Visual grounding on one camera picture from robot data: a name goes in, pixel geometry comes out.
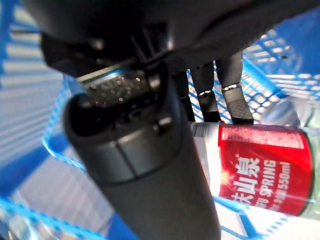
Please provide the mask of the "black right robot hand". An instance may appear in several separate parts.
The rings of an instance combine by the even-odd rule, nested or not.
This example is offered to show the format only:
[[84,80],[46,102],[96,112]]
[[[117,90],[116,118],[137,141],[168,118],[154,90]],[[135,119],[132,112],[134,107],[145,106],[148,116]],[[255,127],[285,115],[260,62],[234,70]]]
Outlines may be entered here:
[[187,69],[241,53],[317,0],[25,0],[46,64],[84,92],[63,127],[86,171],[142,240],[218,240],[220,225],[180,92]]

